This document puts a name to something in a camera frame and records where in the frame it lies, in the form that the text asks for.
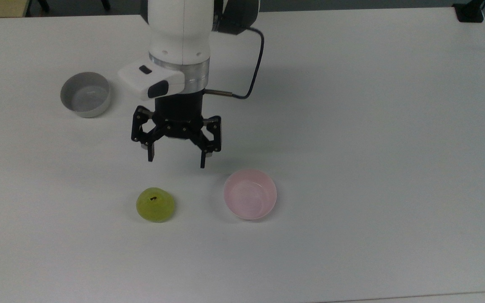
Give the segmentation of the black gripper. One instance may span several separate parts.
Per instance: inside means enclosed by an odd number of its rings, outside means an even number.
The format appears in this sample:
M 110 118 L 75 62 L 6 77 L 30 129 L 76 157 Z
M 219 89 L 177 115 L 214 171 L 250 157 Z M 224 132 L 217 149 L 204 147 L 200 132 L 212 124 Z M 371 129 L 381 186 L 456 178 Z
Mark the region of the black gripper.
M 146 148 L 149 162 L 154 159 L 154 144 L 162 136 L 190 139 L 201 150 L 202 169 L 207 157 L 221 151 L 221 117 L 203 118 L 203 95 L 202 91 L 198 91 L 156 98 L 154 112 L 137 106 L 133 114 L 131 139 Z M 148 121 L 152 121 L 154 127 L 145 132 L 143 125 Z

